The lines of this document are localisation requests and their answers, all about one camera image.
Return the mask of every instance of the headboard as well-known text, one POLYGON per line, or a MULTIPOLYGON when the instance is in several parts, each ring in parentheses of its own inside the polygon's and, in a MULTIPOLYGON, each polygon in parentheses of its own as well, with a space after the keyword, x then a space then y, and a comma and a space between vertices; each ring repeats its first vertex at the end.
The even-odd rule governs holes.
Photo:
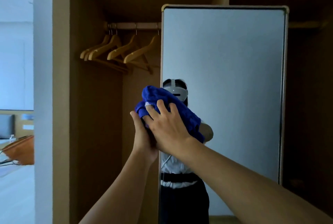
POLYGON ((0 114, 0 139, 9 139, 15 134, 15 115, 0 114))

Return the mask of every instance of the black pants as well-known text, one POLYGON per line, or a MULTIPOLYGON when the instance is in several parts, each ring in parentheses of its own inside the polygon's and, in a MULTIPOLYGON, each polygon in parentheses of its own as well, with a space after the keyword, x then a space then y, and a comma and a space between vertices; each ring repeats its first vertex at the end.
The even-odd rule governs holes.
POLYGON ((209 197, 202 180, 184 188, 161 186, 159 224, 208 224, 209 197))

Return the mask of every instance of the hand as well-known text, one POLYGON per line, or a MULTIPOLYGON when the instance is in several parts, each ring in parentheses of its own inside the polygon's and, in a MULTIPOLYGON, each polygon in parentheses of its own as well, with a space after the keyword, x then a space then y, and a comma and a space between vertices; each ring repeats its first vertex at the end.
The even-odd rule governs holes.
POLYGON ((180 144, 192 137, 181 120, 175 104, 170 104, 170 112, 165 108, 163 100, 157 101, 157 107, 161 114, 155 111, 151 105, 146 106, 150 116, 144 116, 144 121, 152 130, 158 149, 164 153, 174 155, 180 144))
POLYGON ((149 135, 142 124, 139 115, 131 111, 131 116, 135 126, 135 137, 132 153, 143 154, 143 158, 148 162, 149 166, 156 160, 159 151, 156 147, 152 147, 149 135))

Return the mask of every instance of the brown bag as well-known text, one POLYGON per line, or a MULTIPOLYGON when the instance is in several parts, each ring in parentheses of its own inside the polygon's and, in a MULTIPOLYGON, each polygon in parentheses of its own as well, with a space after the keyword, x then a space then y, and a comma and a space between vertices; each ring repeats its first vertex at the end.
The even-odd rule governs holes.
POLYGON ((5 146, 2 152, 11 160, 19 161, 21 165, 34 164, 34 136, 21 137, 17 141, 5 146))

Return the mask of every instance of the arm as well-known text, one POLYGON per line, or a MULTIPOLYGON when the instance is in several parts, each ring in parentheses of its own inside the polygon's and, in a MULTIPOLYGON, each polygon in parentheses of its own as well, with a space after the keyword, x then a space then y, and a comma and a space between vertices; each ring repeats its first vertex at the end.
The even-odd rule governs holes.
POLYGON ((158 151, 150 146, 148 134, 139 116, 135 112, 131 112, 131 116, 135 124, 132 153, 119 176, 80 224, 138 222, 148 171, 158 151))
POLYGON ((207 148, 187 132, 177 107, 168 112, 159 101, 161 114, 152 107, 144 120, 157 146, 189 166, 245 224, 333 223, 333 220, 277 183, 207 148))
POLYGON ((199 132, 205 137, 204 143, 209 142, 214 136, 213 129, 203 122, 200 124, 199 132))

